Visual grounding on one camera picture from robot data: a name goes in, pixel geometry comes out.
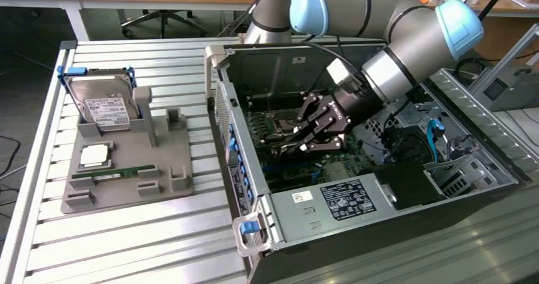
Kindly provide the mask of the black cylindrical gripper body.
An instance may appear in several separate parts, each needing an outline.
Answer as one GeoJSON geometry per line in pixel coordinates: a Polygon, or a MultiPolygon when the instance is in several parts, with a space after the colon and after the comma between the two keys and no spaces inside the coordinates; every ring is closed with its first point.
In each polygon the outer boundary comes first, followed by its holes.
{"type": "Polygon", "coordinates": [[[336,88],[324,96],[313,94],[319,97],[313,113],[313,135],[317,138],[349,133],[383,108],[383,101],[372,90],[360,95],[336,88]]]}

